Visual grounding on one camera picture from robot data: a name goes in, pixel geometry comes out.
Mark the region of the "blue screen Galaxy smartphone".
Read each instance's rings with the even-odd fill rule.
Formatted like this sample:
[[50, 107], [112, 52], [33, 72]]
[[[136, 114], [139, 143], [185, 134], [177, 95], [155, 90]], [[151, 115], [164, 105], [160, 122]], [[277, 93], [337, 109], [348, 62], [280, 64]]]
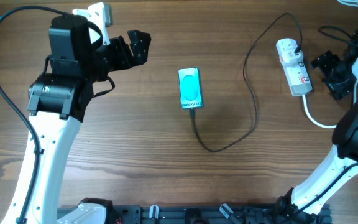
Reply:
[[201, 108], [203, 97], [201, 94], [200, 75], [198, 68], [183, 68], [178, 70], [180, 87], [180, 101], [182, 109]]

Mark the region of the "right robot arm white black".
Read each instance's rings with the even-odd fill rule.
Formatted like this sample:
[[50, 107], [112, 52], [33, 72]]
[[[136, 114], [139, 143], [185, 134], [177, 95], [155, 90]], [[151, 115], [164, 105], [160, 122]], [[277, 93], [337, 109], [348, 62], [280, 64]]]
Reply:
[[[354, 56], [351, 73], [358, 84], [358, 29], [347, 40]], [[274, 223], [313, 223], [325, 202], [358, 174], [358, 99], [334, 128], [333, 146], [301, 184], [281, 196], [272, 212]]]

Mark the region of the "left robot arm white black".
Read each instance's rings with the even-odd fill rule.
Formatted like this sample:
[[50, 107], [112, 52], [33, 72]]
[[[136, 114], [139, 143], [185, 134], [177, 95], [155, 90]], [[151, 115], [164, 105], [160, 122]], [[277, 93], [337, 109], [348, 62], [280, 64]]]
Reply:
[[46, 71], [29, 88], [29, 137], [17, 187], [4, 223], [56, 223], [58, 198], [73, 141], [86, 107], [96, 97], [95, 82], [109, 81], [113, 71], [147, 61], [149, 33], [131, 30], [104, 44], [90, 31], [102, 27], [74, 14], [51, 22], [51, 55]]

